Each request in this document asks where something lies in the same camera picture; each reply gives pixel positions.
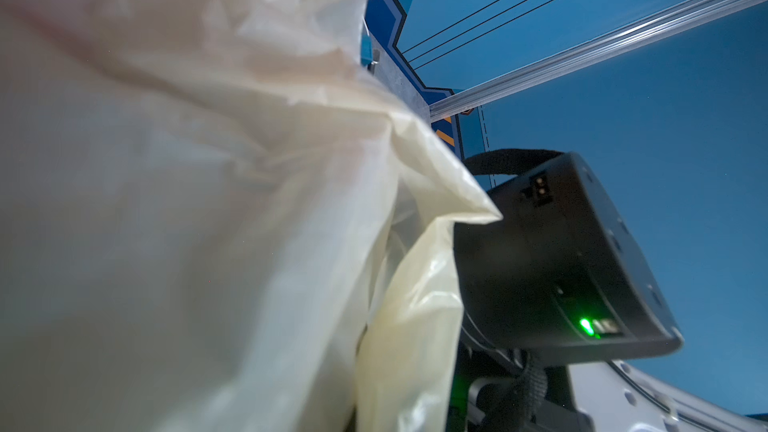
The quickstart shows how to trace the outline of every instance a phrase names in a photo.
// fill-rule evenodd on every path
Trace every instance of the orange stripe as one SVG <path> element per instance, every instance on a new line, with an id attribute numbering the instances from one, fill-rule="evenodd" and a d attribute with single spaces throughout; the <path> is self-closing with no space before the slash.
<path id="1" fill-rule="evenodd" d="M 442 130 L 437 130 L 437 137 L 445 140 L 447 143 L 451 144 L 452 146 L 456 146 L 456 144 L 453 143 L 453 137 L 449 136 Z"/>

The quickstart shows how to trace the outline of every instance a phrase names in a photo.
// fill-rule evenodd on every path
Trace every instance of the black line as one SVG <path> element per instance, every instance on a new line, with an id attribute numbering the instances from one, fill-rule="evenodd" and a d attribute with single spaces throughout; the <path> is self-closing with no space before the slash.
<path id="1" fill-rule="evenodd" d="M 491 140 L 488 138 L 488 128 L 485 126 L 485 109 L 483 109 L 482 106 L 478 106 L 478 114 L 480 115 L 480 125 L 482 125 L 482 130 L 480 130 L 480 133 L 483 136 L 485 146 L 488 148 L 488 150 L 491 150 Z M 488 176 L 488 180 L 493 180 L 492 176 Z"/>
<path id="2" fill-rule="evenodd" d="M 456 140 L 458 140 L 458 155 L 461 157 L 462 161 L 464 161 L 464 143 L 462 142 L 462 124 L 458 120 L 458 114 L 456 114 L 453 119 L 456 121 Z"/>
<path id="3" fill-rule="evenodd" d="M 414 67 L 414 69 L 413 69 L 413 70 L 414 70 L 414 71 L 416 71 L 417 69 L 420 69 L 421 67 L 424 67 L 424 66 L 425 66 L 425 65 L 427 65 L 428 63 L 430 63 L 430 62 L 434 62 L 434 61 L 436 61 L 437 59 L 439 59 L 440 57 L 446 56 L 447 54 L 449 54 L 449 53 L 453 52 L 454 50 L 458 50 L 458 49 L 461 49 L 462 47 L 464 47 L 464 46 L 465 46 L 465 45 L 467 45 L 468 43 L 470 43 L 470 42 L 474 42 L 474 41 L 476 41 L 477 39 L 479 39 L 480 37 L 482 37 L 482 36 L 484 36 L 484 35 L 486 35 L 486 34 L 490 34 L 490 33 L 491 33 L 491 32 L 493 32 L 494 30 L 496 30 L 496 29 L 500 29 L 500 28 L 504 27 L 505 25 L 507 25 L 507 24 L 510 24 L 511 22 L 514 22 L 515 20 L 519 19 L 520 17 L 522 17 L 522 16 L 524 16 L 524 15 L 528 15 L 528 14 L 530 14 L 531 12 L 533 12 L 534 10 L 536 10 L 536 9 L 540 9 L 540 8 L 542 8 L 543 6 L 545 6 L 545 5 L 547 5 L 547 4 L 550 4 L 550 3 L 552 3 L 552 2 L 555 2 L 555 1 L 556 1 L 556 0 L 547 0 L 547 1 L 546 1 L 546 2 L 544 2 L 542 5 L 536 6 L 536 7 L 532 8 L 532 9 L 530 9 L 528 12 L 524 12 L 523 14 L 520 14 L 520 15 L 516 16 L 516 17 L 515 17 L 515 18 L 513 18 L 513 19 L 507 20 L 506 22 L 504 22 L 504 24 L 501 24 L 501 25 L 499 25 L 499 26 L 496 26 L 496 27 L 494 27 L 494 28 L 490 29 L 488 32 L 484 32 L 483 34 L 480 34 L 480 35 L 476 36 L 474 39 L 468 40 L 467 42 L 465 42 L 465 43 L 461 44 L 461 45 L 460 45 L 460 46 L 458 46 L 458 47 L 455 47 L 455 48 L 453 48 L 453 49 L 450 49 L 448 52 L 446 52 L 446 53 L 443 53 L 443 54 L 441 54 L 441 55 L 439 55 L 439 56 L 435 57 L 434 59 L 430 60 L 429 62 L 424 62 L 424 63 L 423 63 L 423 64 L 421 64 L 420 66 L 418 66 L 418 67 Z"/>
<path id="4" fill-rule="evenodd" d="M 442 33 L 443 33 L 443 32 L 445 32 L 446 30 L 448 30 L 448 29 L 450 29 L 451 27 L 453 27 L 454 25 L 457 25 L 457 24 L 460 24 L 461 22 L 464 22 L 466 19 L 468 19 L 469 17 L 471 17 L 471 16 L 473 16 L 473 15 L 477 14 L 478 12 L 483 12 L 485 9 L 489 8 L 491 5 L 493 5 L 493 4 L 496 4 L 496 3 L 497 3 L 497 2 L 499 2 L 499 1 L 500 1 L 500 0 L 494 0 L 493 2 L 491 2 L 491 3 L 490 3 L 490 4 L 488 4 L 488 5 L 486 5 L 485 7 L 481 8 L 481 9 L 477 9 L 475 12 L 472 12 L 471 14 L 467 15 L 466 17 L 464 17 L 463 19 L 461 19 L 459 22 L 455 22 L 454 24 L 451 24 L 451 25 L 447 26 L 445 29 L 441 30 L 440 32 L 437 32 L 435 35 L 433 35 L 433 36 L 431 36 L 431 37 L 427 37 L 426 39 L 424 39 L 424 40 L 422 40 L 421 42 L 417 43 L 416 45 L 414 45 L 413 47 L 411 47 L 410 49 L 406 50 L 406 51 L 405 51 L 405 52 L 403 52 L 403 53 L 408 53 L 408 52 L 410 52 L 411 50 L 413 50 L 413 49 L 417 48 L 417 47 L 418 47 L 418 46 L 420 46 L 421 44 L 423 44 L 423 43 L 427 42 L 428 40 L 432 39 L 433 37 L 435 37 L 435 36 L 438 36 L 438 35 L 442 34 Z"/>
<path id="5" fill-rule="evenodd" d="M 429 92 L 429 91 L 433 91 L 433 90 L 440 90 L 440 91 L 443 91 L 443 92 L 448 92 L 448 94 L 450 96 L 454 95 L 453 89 L 446 89 L 446 88 L 443 88 L 443 87 L 427 87 L 425 85 L 424 81 L 422 80 L 422 78 L 418 76 L 418 74 L 413 69 L 413 67 L 411 67 L 411 64 L 408 63 L 408 60 L 406 60 L 406 58 L 402 55 L 400 50 L 397 48 L 397 41 L 400 38 L 400 33 L 402 32 L 402 27 L 406 23 L 407 14 L 406 14 L 405 10 L 402 8 L 402 5 L 400 4 L 400 2 L 398 0 L 392 0 L 392 2 L 395 4 L 395 6 L 397 7 L 398 11 L 400 12 L 400 25 L 397 28 L 397 32 L 395 32 L 395 39 L 392 41 L 392 49 L 400 57 L 400 60 L 402 61 L 402 63 L 404 63 L 406 65 L 406 67 L 408 67 L 408 70 L 411 71 L 411 74 L 413 74 L 414 78 L 416 78 L 416 81 L 421 86 L 421 88 L 424 90 L 424 92 Z M 388 43 L 383 44 L 383 46 L 385 48 L 389 49 L 389 44 Z"/>
<path id="6" fill-rule="evenodd" d="M 466 33 L 467 33 L 467 32 L 469 32 L 470 30 L 474 30 L 474 29 L 477 29 L 477 28 L 478 28 L 478 27 L 480 27 L 482 24 L 485 24 L 485 23 L 487 23 L 487 22 L 490 22 L 491 20 L 494 20 L 496 17 L 498 17 L 498 16 L 500 16 L 500 15 L 503 15 L 503 14 L 506 14 L 507 12 L 509 12 L 510 10 L 512 10 L 513 8 L 515 8 L 516 6 L 518 6 L 518 5 L 521 5 L 521 4 L 525 4 L 525 3 L 526 3 L 526 2 L 528 2 L 528 1 L 529 1 L 529 0 L 523 0 L 523 1 L 521 1 L 521 2 L 517 2 L 515 5 L 513 5 L 513 6 L 509 7 L 509 8 L 507 8 L 507 9 L 504 9 L 504 10 L 502 10 L 501 12 L 499 12 L 499 13 L 498 13 L 498 14 L 496 14 L 496 15 L 494 15 L 493 17 L 491 17 L 491 18 L 489 18 L 489 19 L 486 19 L 486 20 L 484 20 L 484 21 L 483 21 L 483 22 L 481 22 L 480 24 L 477 24 L 477 25 L 475 25 L 475 26 L 469 27 L 469 28 L 468 28 L 468 29 L 466 29 L 464 32 L 462 32 L 462 33 L 460 33 L 460 34 L 456 35 L 456 36 L 455 36 L 455 37 L 453 37 L 452 39 L 448 39 L 447 41 L 445 41 L 445 42 L 443 42 L 443 43 L 441 43 L 441 44 L 439 44 L 439 45 L 436 45 L 436 46 L 434 46 L 433 48 L 429 49 L 427 52 L 425 52 L 425 53 L 423 53 L 423 54 L 421 54 L 421 55 L 419 55 L 419 56 L 413 57 L 413 58 L 412 58 L 412 59 L 410 59 L 410 60 L 416 60 L 416 59 L 417 59 L 417 58 L 419 58 L 419 57 L 425 56 L 426 54 L 428 54 L 428 53 L 432 52 L 434 49 L 437 49 L 437 48 L 439 48 L 439 47 L 442 47 L 442 46 L 444 46 L 445 44 L 447 44 L 448 42 L 452 42 L 453 40 L 456 40 L 457 38 L 459 38 L 460 36 L 462 36 L 462 35 L 466 34 Z"/>

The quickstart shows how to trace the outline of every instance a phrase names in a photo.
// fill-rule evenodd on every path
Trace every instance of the black strap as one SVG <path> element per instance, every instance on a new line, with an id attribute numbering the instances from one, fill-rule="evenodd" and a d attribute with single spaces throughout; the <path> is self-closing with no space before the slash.
<path id="1" fill-rule="evenodd" d="M 466 158 L 464 165 L 474 176 L 517 176 L 560 155 L 562 152 L 546 149 L 499 149 Z"/>
<path id="2" fill-rule="evenodd" d="M 535 355 L 527 359 L 521 380 L 485 415 L 477 432 L 520 432 L 536 414 L 547 394 L 547 373 Z"/>

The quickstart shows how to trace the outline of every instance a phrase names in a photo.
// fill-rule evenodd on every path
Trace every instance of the translucent plastic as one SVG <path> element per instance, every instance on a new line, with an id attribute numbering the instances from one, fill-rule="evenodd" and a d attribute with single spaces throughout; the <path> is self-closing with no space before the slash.
<path id="1" fill-rule="evenodd" d="M 444 427 L 499 214 L 366 0 L 0 1 L 0 429 Z"/>

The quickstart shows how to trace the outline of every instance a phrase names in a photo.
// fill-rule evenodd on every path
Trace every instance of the connector port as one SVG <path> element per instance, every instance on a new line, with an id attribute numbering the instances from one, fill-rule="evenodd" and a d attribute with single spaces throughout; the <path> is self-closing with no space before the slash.
<path id="1" fill-rule="evenodd" d="M 531 177 L 530 180 L 534 207 L 541 207 L 552 202 L 552 191 L 549 188 L 547 173 L 537 174 Z"/>

